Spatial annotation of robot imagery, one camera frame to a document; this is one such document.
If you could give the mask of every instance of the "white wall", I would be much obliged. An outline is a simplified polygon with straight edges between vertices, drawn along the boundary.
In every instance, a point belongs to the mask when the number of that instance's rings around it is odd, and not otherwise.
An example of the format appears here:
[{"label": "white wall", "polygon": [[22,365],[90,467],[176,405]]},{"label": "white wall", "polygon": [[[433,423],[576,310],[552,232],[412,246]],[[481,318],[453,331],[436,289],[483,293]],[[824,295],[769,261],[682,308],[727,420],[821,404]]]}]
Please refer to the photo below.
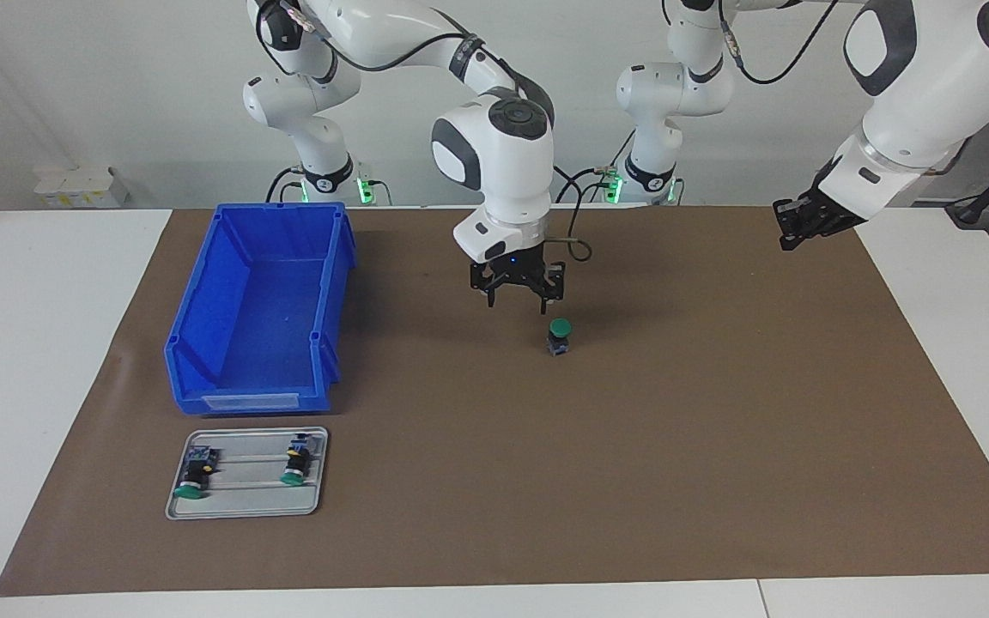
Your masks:
[{"label": "white wall", "polygon": [[[549,90],[557,163],[568,169],[608,163],[631,130],[613,94],[621,70],[670,59],[651,0],[436,5]],[[743,16],[750,69],[780,70],[823,9]],[[687,203],[768,203],[809,186],[868,106],[840,52],[856,10],[837,10],[788,81],[742,82],[725,114],[682,122]],[[76,163],[113,166],[137,207],[260,200],[295,158],[242,108],[242,83],[273,69],[240,0],[0,0],[0,66]],[[444,71],[409,68],[368,76],[360,97],[325,116],[400,203],[472,203],[428,153],[433,118],[468,98]],[[32,207],[31,169],[50,158],[0,101],[0,208]]]}]

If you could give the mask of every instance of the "blue plastic bin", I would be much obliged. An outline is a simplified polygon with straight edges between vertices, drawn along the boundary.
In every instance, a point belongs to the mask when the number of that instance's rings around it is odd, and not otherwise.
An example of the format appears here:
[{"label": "blue plastic bin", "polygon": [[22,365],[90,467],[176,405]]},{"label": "blue plastic bin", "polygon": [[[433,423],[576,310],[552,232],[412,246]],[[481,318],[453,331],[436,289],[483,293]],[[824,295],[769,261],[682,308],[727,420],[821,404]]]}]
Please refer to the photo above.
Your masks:
[{"label": "blue plastic bin", "polygon": [[188,415],[330,410],[353,231],[339,204],[223,204],[166,344]]}]

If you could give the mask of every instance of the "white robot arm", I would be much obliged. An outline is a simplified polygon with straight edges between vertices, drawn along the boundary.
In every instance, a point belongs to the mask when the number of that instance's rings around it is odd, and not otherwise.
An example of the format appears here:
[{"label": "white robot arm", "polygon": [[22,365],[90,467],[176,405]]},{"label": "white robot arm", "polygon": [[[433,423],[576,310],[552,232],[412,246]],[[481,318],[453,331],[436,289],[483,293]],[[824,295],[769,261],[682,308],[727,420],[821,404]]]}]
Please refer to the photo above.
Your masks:
[{"label": "white robot arm", "polygon": [[303,31],[276,0],[247,0],[251,24],[283,75],[258,76],[243,86],[243,105],[254,120],[282,130],[300,156],[303,186],[311,203],[366,201],[360,174],[342,129],[317,116],[361,91],[361,73],[338,62],[321,39]]},{"label": "white robot arm", "polygon": [[797,200],[781,247],[856,227],[989,122],[989,1],[871,0],[845,54],[874,105]]},{"label": "white robot arm", "polygon": [[454,231],[474,262],[471,285],[491,305],[503,284],[529,287],[541,297],[542,310],[561,300],[562,264],[548,266],[543,257],[555,114],[541,87],[450,16],[413,0],[251,1],[285,12],[305,31],[307,45],[325,48],[319,56],[334,65],[341,60],[350,70],[365,71],[442,67],[476,91],[475,99],[437,118],[431,140],[440,171],[483,194],[482,207]]},{"label": "white robot arm", "polygon": [[[721,0],[727,21],[738,11],[790,7],[794,0]],[[662,203],[683,145],[675,117],[722,113],[735,91],[735,70],[725,63],[725,31],[717,0],[672,0],[667,46],[675,63],[646,63],[624,70],[616,100],[635,122],[632,152],[621,160],[620,201]]]}]

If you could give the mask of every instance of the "brown paper mat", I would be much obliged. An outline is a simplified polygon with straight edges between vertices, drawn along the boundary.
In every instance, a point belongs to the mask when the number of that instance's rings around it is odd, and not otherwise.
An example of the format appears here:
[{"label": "brown paper mat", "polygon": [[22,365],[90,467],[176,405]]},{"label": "brown paper mat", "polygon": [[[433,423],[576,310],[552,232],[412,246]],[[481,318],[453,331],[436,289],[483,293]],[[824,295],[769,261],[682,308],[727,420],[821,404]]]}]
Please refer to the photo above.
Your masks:
[{"label": "brown paper mat", "polygon": [[552,359],[532,294],[466,288],[463,215],[353,215],[319,511],[170,523],[191,431],[298,422],[173,404],[209,223],[176,212],[0,595],[989,573],[989,464],[856,235],[785,254],[765,210],[586,212]]}]

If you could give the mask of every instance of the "gray tray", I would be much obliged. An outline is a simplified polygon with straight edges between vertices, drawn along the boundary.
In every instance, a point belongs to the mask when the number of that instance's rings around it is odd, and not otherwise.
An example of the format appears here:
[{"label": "gray tray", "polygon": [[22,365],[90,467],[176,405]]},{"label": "gray tray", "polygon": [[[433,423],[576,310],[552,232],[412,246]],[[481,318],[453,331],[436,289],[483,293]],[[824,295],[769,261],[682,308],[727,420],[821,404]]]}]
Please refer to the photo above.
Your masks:
[{"label": "gray tray", "polygon": [[[280,476],[288,461],[289,442],[298,433],[307,434],[312,462],[305,484],[292,488],[280,482]],[[166,517],[182,520],[309,515],[319,505],[327,438],[324,427],[193,432],[185,440],[178,460]],[[173,490],[181,480],[185,454],[195,446],[212,447],[219,451],[219,458],[204,497],[185,500],[173,495]]]}]

